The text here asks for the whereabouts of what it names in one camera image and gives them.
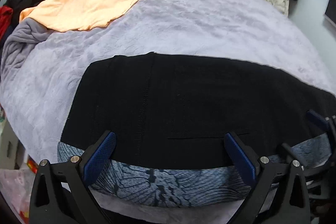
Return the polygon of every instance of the metal bolt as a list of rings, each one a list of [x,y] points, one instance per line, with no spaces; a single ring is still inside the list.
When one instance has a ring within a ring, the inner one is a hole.
[[[48,160],[41,160],[40,165],[45,166],[48,163]]]
[[[79,157],[78,156],[72,156],[70,160],[71,160],[71,162],[78,162]]]
[[[299,167],[300,166],[300,162],[298,162],[297,160],[293,160],[293,165],[295,167]]]
[[[269,159],[267,157],[261,157],[260,161],[264,164],[267,164],[269,162]]]

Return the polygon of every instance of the black clamp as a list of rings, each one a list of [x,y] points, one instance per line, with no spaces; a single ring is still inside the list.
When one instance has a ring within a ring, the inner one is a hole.
[[[317,126],[322,131],[326,132],[331,155],[327,161],[320,166],[308,168],[307,164],[301,159],[288,144],[283,143],[278,147],[279,155],[286,159],[287,162],[291,160],[298,160],[304,166],[304,176],[308,184],[308,195],[310,200],[328,200],[330,198],[330,188],[328,172],[335,166],[336,160],[336,116],[331,118],[324,118],[314,110],[309,110],[306,113],[307,120]]]
[[[242,180],[252,187],[229,224],[310,223],[308,190],[300,162],[279,164],[265,156],[257,157],[234,132],[225,135],[224,146]],[[259,214],[273,183],[279,185],[270,209]]]
[[[88,186],[97,180],[115,145],[115,134],[105,131],[82,156],[58,164],[42,160],[31,192],[30,224],[111,224]],[[68,183],[71,195],[62,182]]]

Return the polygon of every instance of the textured blue grip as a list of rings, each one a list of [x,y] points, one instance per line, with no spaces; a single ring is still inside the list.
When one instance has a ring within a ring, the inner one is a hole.
[[[308,110],[306,116],[309,121],[311,121],[314,125],[323,131],[328,131],[330,129],[328,121],[314,110]]]
[[[224,146],[243,182],[253,186],[256,183],[255,168],[230,133],[224,136]]]
[[[92,157],[88,160],[83,170],[83,183],[86,186],[94,184],[102,172],[106,162],[116,146],[116,135],[110,132]]]

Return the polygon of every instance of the gray blanket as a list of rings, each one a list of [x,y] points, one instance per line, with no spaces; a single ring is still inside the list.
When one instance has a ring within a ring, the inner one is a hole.
[[[316,49],[264,0],[140,0],[106,28],[66,33],[26,19],[4,45],[0,102],[34,160],[57,162],[63,126],[91,62],[150,51],[248,60],[336,90]]]

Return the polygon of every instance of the plastic bag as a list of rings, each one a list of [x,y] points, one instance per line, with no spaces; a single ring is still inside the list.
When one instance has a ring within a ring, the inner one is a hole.
[[[29,201],[32,193],[35,174],[30,169],[0,169],[1,191],[8,197],[14,209],[25,223],[29,219]]]

